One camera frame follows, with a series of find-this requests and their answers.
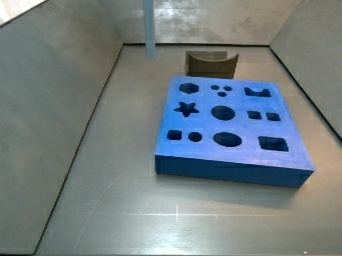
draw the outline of circular hole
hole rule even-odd
[[[188,139],[193,142],[199,142],[201,140],[201,134],[199,132],[191,132],[188,134]]]
[[[223,147],[237,147],[241,143],[240,137],[228,132],[216,133],[213,141]]]
[[[220,97],[225,97],[225,96],[227,96],[227,93],[225,93],[225,92],[217,92],[217,95],[219,95]]]
[[[231,90],[232,90],[232,88],[231,88],[229,86],[227,86],[227,85],[223,87],[223,89],[224,89],[225,91],[231,91]]]
[[[223,121],[231,120],[235,116],[233,110],[225,106],[213,107],[211,109],[211,114],[215,118]]]

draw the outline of gray floor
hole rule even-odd
[[[277,83],[316,167],[299,190],[154,174],[187,50],[239,53],[235,78]],[[124,47],[37,254],[342,254],[340,153],[268,48]]]

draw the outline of metal panel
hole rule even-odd
[[[38,255],[342,254],[342,148],[267,48],[124,47]],[[235,78],[279,85],[316,172],[297,189],[156,175],[153,150],[187,51],[240,54]]]
[[[342,137],[342,2],[305,0],[271,48]]]
[[[154,0],[156,43],[269,45],[300,0]],[[106,9],[126,43],[144,42],[142,2]]]
[[[0,253],[34,251],[120,47],[92,1],[48,1],[0,30]]]

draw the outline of hexagonal hole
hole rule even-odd
[[[288,146],[283,138],[259,136],[257,139],[261,149],[288,152]]]
[[[179,91],[187,94],[196,93],[199,91],[199,86],[192,83],[180,84]]]

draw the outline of oval hole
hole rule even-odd
[[[216,133],[213,141],[223,147],[237,147],[241,144],[240,137],[228,132]]]
[[[211,114],[215,118],[223,121],[231,120],[235,116],[233,110],[225,106],[213,107],[211,109]]]

